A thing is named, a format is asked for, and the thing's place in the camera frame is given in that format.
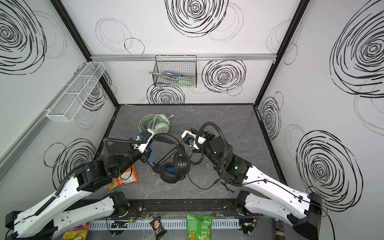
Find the green chip bag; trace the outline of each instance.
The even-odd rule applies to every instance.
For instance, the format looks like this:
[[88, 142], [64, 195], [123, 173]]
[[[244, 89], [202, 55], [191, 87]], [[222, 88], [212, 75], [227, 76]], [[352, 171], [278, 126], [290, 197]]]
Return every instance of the green chip bag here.
[[187, 214], [187, 240], [211, 240], [213, 217]]

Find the snack bag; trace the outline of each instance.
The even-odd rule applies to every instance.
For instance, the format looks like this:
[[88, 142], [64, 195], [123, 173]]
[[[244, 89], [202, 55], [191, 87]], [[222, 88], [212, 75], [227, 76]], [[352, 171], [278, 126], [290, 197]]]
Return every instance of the snack bag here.
[[211, 240], [213, 217], [187, 214], [188, 240]]
[[131, 174], [131, 168], [128, 168], [128, 170], [125, 171], [125, 173], [123, 173], [121, 175], [121, 177], [114, 178], [112, 180], [112, 182], [109, 184], [109, 190], [112, 190], [112, 189], [114, 189], [115, 187], [117, 187], [119, 185], [124, 185], [124, 184], [131, 183], [131, 182], [137, 182], [138, 181], [137, 174], [136, 174], [135, 167], [133, 165], [132, 165], [132, 171], [133, 172], [132, 172], [131, 176], [129, 176]]
[[91, 222], [84, 223], [64, 233], [62, 240], [85, 240]]
[[161, 217], [158, 216], [153, 221], [150, 222], [153, 230], [156, 234], [156, 240], [159, 240], [167, 231], [164, 230], [163, 225], [161, 224]]

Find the white cable tray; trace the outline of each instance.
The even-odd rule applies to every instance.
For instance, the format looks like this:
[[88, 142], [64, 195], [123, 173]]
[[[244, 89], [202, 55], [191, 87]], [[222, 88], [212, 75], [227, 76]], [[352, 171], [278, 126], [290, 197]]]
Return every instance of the white cable tray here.
[[71, 122], [104, 72], [102, 62], [88, 62], [46, 116], [53, 122]]
[[[152, 230], [149, 224], [152, 220], [136, 220], [135, 223], [128, 224], [124, 228], [113, 228], [112, 223], [115, 221], [123, 220], [111, 220], [108, 221], [109, 230]], [[187, 220], [182, 219], [161, 219], [161, 224], [166, 230], [174, 229], [187, 229]], [[212, 229], [239, 229], [239, 220], [236, 218], [232, 219], [214, 219], [212, 222]], [[88, 230], [107, 230], [107, 222], [105, 220], [93, 220]]]

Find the headphones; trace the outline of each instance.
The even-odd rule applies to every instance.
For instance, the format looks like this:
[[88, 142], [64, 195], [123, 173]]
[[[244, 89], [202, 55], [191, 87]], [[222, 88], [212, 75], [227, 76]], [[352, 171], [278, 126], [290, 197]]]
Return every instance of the headphones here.
[[162, 165], [155, 165], [153, 171], [158, 173], [161, 180], [167, 183], [176, 183], [179, 180], [183, 180], [190, 170], [189, 156], [185, 147], [182, 144], [178, 145], [175, 141], [161, 135], [154, 136], [151, 141], [177, 145], [177, 149], [173, 155], [173, 162], [165, 162]]
[[139, 122], [139, 131], [150, 128], [155, 134], [167, 133], [169, 131], [169, 119], [164, 114], [149, 114], [143, 117]]

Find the white headphones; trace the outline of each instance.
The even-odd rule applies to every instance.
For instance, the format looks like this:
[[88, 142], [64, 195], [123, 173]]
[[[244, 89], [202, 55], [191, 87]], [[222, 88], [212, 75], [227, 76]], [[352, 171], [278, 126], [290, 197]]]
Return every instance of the white headphones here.
[[164, 114], [149, 114], [140, 120], [139, 131], [142, 132], [150, 128], [155, 134], [167, 133], [170, 126], [168, 119], [171, 117], [173, 117], [173, 115], [166, 117]]

